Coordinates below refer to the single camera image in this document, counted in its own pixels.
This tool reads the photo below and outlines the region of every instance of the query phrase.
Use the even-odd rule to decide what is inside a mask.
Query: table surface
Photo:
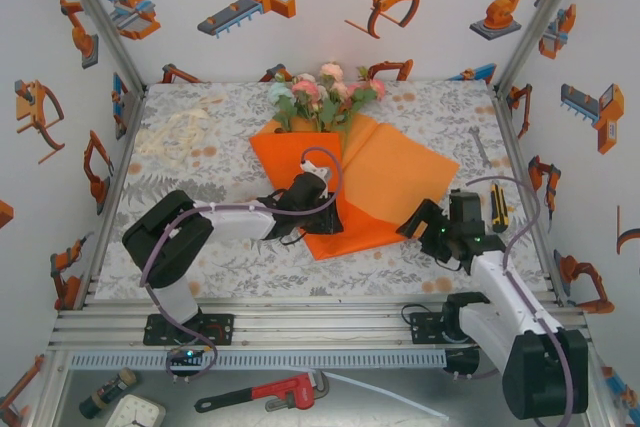
[[[412,140],[460,164],[451,188],[465,188],[467,181],[484,175],[513,176],[484,82],[388,82],[386,87],[385,98],[367,105],[362,113],[394,125]],[[268,89],[265,83],[150,88],[96,299],[146,298],[144,289],[138,288],[140,271],[122,246],[122,234],[168,192],[181,189],[207,202],[243,202],[273,190],[248,141],[275,113],[267,101]],[[201,139],[184,160],[171,163],[141,152],[144,136],[157,134],[174,114],[192,109],[204,109],[206,118],[197,121]],[[492,163],[489,168],[483,166],[469,133],[471,126],[479,127]],[[166,145],[180,135],[171,131]],[[501,235],[506,242],[526,223],[526,216],[515,186],[503,183],[503,187],[513,209],[509,229]],[[490,219],[489,183],[466,189],[481,194],[483,217]],[[546,290],[530,234],[515,245],[512,261],[531,290]],[[463,272],[448,272],[421,254],[415,240],[318,262],[304,242],[285,247],[277,241],[210,239],[186,275],[197,297],[376,296],[474,288]]]
[[[337,370],[338,375],[381,387],[424,405],[449,420],[422,412],[395,399],[341,381],[329,379],[329,394],[307,411],[266,413],[265,400],[198,414],[198,399],[262,385],[291,377],[289,371],[212,372],[190,385],[173,384],[164,372],[136,373],[139,385],[128,391],[164,406],[162,427],[533,427],[533,421],[517,420],[502,395],[500,376],[457,381],[440,370]],[[97,418],[81,416],[78,404],[116,372],[76,371],[68,379],[66,395],[57,413],[56,427],[104,427],[117,400]],[[558,425],[559,418],[544,419]],[[572,418],[570,427],[583,427],[583,417]]]

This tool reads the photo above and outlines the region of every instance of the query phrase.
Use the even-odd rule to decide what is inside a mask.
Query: flower bouquet
[[[338,64],[324,64],[318,80],[310,74],[295,76],[285,82],[276,75],[268,99],[278,108],[273,119],[280,123],[282,131],[291,132],[291,119],[301,117],[310,121],[317,132],[347,133],[353,116],[373,100],[384,96],[384,84],[367,77],[367,68],[358,68],[360,81],[349,85],[343,82],[343,72]]]

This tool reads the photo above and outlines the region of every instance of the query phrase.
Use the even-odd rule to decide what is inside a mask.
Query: pink rose
[[[356,89],[361,89],[361,88],[362,88],[362,84],[360,83],[351,84],[349,87],[347,87],[347,96],[351,97],[353,93],[356,91]]]
[[[384,97],[384,83],[381,80],[371,79],[369,81],[369,87],[376,91],[378,100]]]
[[[342,79],[344,78],[344,74],[342,73],[340,66],[331,62],[320,67],[320,75],[333,77],[336,82],[342,82]]]
[[[311,97],[313,102],[317,102],[320,98],[320,93],[318,92],[318,86],[313,82],[309,82],[308,80],[301,80],[297,84],[294,84],[291,87],[291,91],[295,94],[296,92],[304,92],[305,94]]]
[[[349,97],[349,89],[342,82],[334,82],[331,91],[337,93],[342,100]]]

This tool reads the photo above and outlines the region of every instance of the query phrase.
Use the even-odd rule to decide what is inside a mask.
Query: white flower
[[[308,80],[309,82],[313,82],[314,84],[316,83],[316,78],[311,74],[299,74],[299,75],[296,75],[296,78],[293,79],[293,83],[297,84],[301,80]]]
[[[320,100],[324,100],[329,97],[329,92],[323,85],[318,85],[318,94],[320,94]]]
[[[280,100],[281,96],[289,97],[291,101],[294,101],[293,92],[287,87],[285,84],[281,82],[274,82],[271,84],[269,88],[269,92],[267,93],[267,100],[270,104],[276,105],[278,100]]]

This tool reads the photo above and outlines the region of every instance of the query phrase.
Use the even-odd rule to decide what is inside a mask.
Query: white cable tray
[[[87,351],[76,352],[70,370],[164,370],[164,351]],[[190,359],[190,365],[172,366],[172,370],[194,370],[207,365],[212,358],[206,352],[202,358]],[[307,369],[438,369],[447,366],[444,349],[422,350],[344,350],[344,351],[219,351],[216,370],[278,370]]]

